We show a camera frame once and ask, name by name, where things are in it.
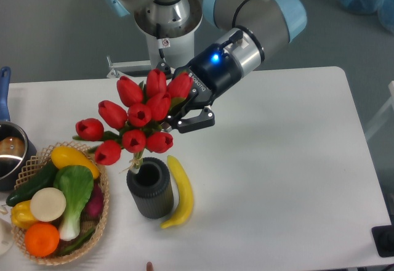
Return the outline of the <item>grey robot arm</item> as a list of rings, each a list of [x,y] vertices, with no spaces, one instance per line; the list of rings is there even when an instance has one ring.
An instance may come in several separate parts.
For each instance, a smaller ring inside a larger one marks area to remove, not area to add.
[[[106,0],[132,15],[145,35],[150,66],[168,78],[187,73],[186,101],[163,120],[181,133],[214,125],[214,100],[290,43],[307,24],[300,0]]]

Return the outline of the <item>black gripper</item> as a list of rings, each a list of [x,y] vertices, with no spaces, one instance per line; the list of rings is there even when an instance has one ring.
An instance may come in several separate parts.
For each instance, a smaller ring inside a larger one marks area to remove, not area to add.
[[[180,134],[185,134],[215,124],[215,114],[211,110],[211,105],[241,79],[240,65],[229,52],[231,46],[230,42],[214,43],[176,70],[165,61],[156,65],[155,72],[165,79],[176,78],[183,72],[190,75],[197,93],[189,92],[182,109],[183,111],[201,109],[198,116],[191,118],[181,118],[180,113],[167,115],[161,123],[162,131],[170,133],[177,130]]]

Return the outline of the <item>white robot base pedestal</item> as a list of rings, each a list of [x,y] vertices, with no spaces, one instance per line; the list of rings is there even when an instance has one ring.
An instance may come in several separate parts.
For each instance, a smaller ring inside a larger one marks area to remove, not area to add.
[[[149,61],[115,62],[107,59],[109,78],[122,75],[135,76],[138,71],[148,71],[165,61],[170,67],[186,65],[195,56],[195,31],[202,16],[198,0],[180,0],[162,6],[152,2],[134,12],[134,20],[145,35]]]

